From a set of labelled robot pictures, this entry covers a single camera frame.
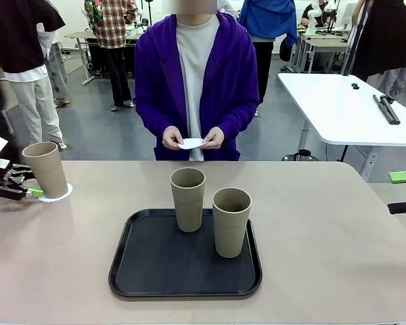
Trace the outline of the person's right hand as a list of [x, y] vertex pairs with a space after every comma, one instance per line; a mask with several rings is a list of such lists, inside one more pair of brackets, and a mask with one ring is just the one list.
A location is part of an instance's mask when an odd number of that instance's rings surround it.
[[167, 127], [162, 136], [162, 143], [169, 150], [180, 150], [180, 145], [183, 144], [183, 138], [178, 128], [174, 126]]

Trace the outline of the person's left hand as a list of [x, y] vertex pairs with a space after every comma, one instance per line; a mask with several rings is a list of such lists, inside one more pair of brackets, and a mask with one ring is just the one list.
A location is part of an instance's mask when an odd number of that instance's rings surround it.
[[203, 139], [203, 144], [200, 148], [202, 150], [217, 150], [221, 147], [224, 139], [223, 130], [219, 127], [213, 127]]

